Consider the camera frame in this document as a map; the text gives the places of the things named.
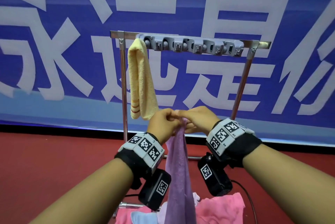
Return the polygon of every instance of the black trim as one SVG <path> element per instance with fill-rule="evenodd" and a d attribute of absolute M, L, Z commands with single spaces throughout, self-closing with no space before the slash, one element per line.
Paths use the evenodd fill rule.
<path fill-rule="evenodd" d="M 44 127 L 44 126 L 29 126 L 29 125 L 3 125 L 0 124 L 0 132 L 7 133 L 23 133 L 23 134 L 38 134 L 38 135 L 54 135 L 54 136 L 73 136 L 73 137 L 88 137 L 102 139 L 123 139 L 122 132 L 91 130 L 83 128 L 63 128 L 63 127 Z M 132 138 L 135 133 L 128 133 L 128 138 Z M 204 137 L 186 137 L 187 144 L 196 144 L 204 146 Z M 278 150 L 290 151 L 298 153 L 317 153 L 317 154 L 333 154 L 335 155 L 335 147 L 329 146 L 306 146 L 299 144 L 285 143 L 264 143 L 265 145 Z"/>

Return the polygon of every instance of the red floor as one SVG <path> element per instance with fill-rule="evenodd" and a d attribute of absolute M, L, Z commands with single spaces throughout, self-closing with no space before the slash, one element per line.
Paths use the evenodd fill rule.
<path fill-rule="evenodd" d="M 28 223 L 44 208 L 113 158 L 120 140 L 0 133 L 0 223 Z M 202 156 L 205 146 L 188 146 L 189 156 Z M 335 156 L 288 153 L 288 155 L 335 176 Z M 193 191 L 211 197 L 196 161 L 189 162 Z M 249 192 L 261 223 L 292 223 L 244 169 L 229 169 L 231 179 Z M 244 223 L 254 223 L 244 192 Z M 136 202 L 136 198 L 127 198 Z"/>

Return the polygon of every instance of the blue banner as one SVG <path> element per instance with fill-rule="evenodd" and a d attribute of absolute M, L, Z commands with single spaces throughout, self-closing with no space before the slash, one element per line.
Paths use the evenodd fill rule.
<path fill-rule="evenodd" d="M 335 145 L 334 18 L 335 0 L 0 0 L 0 120 L 122 130 L 110 30 L 255 39 L 272 45 L 256 52 L 237 120 L 265 140 Z M 149 50 L 159 106 L 230 116 L 247 51 Z"/>

